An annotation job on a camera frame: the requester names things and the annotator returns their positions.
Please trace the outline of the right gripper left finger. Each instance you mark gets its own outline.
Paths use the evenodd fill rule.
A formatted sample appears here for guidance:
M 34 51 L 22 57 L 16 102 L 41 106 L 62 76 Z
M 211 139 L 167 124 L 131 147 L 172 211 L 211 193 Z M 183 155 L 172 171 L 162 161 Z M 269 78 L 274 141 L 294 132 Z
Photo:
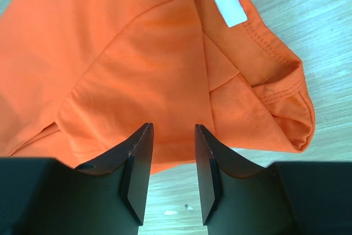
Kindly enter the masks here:
M 1 159 L 1 234 L 137 234 L 153 125 L 71 168 L 53 158 Z

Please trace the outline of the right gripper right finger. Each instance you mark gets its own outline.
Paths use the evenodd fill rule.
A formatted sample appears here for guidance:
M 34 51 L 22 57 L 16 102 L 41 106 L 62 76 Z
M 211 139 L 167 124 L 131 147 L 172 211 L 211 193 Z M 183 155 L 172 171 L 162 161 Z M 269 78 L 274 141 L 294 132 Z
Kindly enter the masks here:
M 351 234 L 350 162 L 262 167 L 200 124 L 195 155 L 209 234 Z

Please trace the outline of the orange t shirt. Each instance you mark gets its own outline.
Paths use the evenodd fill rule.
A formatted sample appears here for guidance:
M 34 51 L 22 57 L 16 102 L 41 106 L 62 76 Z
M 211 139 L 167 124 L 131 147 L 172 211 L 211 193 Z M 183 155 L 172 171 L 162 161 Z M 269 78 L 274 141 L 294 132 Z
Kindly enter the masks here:
M 70 166 L 155 130 L 152 173 L 195 161 L 194 128 L 302 152 L 302 60 L 250 0 L 12 0 L 1 15 L 1 155 Z

